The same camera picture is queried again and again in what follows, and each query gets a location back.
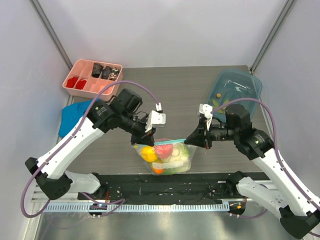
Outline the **white cauliflower toy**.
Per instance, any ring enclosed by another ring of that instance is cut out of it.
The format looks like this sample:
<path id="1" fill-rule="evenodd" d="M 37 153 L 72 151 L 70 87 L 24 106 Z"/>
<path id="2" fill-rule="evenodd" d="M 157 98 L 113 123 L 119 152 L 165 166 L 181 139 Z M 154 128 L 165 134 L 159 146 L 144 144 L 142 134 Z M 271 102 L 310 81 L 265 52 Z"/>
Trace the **white cauliflower toy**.
<path id="1" fill-rule="evenodd" d="M 184 146 L 182 147 L 174 147 L 169 162 L 188 162 L 189 159 L 189 151 Z"/>

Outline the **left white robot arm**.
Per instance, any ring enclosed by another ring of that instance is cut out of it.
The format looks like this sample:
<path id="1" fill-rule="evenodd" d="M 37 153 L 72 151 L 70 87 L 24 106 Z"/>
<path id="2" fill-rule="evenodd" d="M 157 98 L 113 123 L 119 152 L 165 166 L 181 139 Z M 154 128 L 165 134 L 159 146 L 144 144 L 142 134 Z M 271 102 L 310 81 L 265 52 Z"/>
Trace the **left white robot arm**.
<path id="1" fill-rule="evenodd" d="M 140 119 L 137 110 L 142 103 L 142 98 L 128 88 L 109 101 L 95 101 L 87 115 L 82 116 L 53 149 L 40 158 L 30 157 L 25 162 L 49 200 L 57 200 L 67 193 L 86 193 L 97 200 L 105 197 L 108 185 L 98 173 L 80 174 L 67 171 L 67 168 L 91 143 L 116 128 L 130 133 L 133 145 L 153 146 L 152 117 L 161 113 L 162 107 L 156 104 L 155 111 Z"/>

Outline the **green lettuce toy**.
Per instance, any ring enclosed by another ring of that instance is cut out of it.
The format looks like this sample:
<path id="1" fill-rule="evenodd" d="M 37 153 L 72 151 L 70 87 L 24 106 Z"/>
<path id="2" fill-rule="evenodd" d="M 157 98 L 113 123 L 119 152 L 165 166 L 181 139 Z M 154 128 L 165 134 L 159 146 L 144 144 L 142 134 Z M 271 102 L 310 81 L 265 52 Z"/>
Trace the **green lettuce toy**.
<path id="1" fill-rule="evenodd" d="M 191 150 L 183 143 L 176 143 L 173 145 L 171 155 L 162 161 L 165 164 L 165 175 L 187 172 L 192 163 Z"/>

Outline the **pink peach toy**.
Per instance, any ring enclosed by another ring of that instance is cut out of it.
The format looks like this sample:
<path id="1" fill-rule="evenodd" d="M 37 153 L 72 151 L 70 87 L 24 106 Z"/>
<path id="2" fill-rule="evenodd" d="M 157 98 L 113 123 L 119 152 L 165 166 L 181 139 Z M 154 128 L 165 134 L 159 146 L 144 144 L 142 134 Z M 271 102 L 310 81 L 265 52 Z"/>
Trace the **pink peach toy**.
<path id="1" fill-rule="evenodd" d="M 160 159 L 167 159 L 172 155 L 173 145 L 172 144 L 155 145 L 154 151 Z"/>

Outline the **yellow pear toy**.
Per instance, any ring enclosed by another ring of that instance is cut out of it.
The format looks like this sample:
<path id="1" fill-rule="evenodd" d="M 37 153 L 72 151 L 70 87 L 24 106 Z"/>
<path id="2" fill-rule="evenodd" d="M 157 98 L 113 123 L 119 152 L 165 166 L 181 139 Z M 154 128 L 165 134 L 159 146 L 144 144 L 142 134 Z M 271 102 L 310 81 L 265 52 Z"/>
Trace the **yellow pear toy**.
<path id="1" fill-rule="evenodd" d="M 155 153 L 155 149 L 151 146 L 144 146 L 140 150 L 140 156 L 147 163 L 155 162 L 158 159 L 157 154 Z"/>

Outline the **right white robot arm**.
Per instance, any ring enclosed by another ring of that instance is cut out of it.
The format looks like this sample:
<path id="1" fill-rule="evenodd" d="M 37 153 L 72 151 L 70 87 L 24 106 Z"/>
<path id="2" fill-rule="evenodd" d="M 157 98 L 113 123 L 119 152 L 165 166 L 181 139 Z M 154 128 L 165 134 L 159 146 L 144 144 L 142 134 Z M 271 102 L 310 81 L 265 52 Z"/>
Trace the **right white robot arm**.
<path id="1" fill-rule="evenodd" d="M 320 223 L 320 198 L 289 167 L 267 133 L 252 126 L 249 111 L 241 104 L 225 109 L 226 121 L 212 124 L 213 108 L 199 106 L 196 129 L 184 141 L 187 145 L 210 149 L 214 141 L 233 141 L 237 150 L 257 165 L 272 181 L 270 190 L 241 171 L 226 180 L 226 193 L 233 198 L 248 197 L 279 219 L 288 234 L 303 239 Z"/>

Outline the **clear zip top bag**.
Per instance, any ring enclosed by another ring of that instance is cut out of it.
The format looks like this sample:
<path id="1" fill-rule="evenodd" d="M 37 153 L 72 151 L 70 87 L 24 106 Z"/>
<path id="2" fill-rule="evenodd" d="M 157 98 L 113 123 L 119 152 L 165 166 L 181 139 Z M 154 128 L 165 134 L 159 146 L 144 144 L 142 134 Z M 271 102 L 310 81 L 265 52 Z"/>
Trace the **clear zip top bag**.
<path id="1" fill-rule="evenodd" d="M 135 144 L 133 148 L 142 158 L 144 166 L 156 176 L 188 172 L 197 147 L 184 143 L 184 139 L 158 139 L 154 146 Z"/>

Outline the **orange green mango toy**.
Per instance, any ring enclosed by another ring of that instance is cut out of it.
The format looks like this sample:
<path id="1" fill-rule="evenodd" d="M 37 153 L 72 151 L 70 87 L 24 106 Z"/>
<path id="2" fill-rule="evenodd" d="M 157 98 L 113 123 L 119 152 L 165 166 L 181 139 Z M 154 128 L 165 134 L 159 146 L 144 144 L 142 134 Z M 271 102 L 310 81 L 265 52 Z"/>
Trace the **orange green mango toy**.
<path id="1" fill-rule="evenodd" d="M 164 168 L 153 168 L 152 170 L 156 175 L 162 175 L 165 171 Z"/>

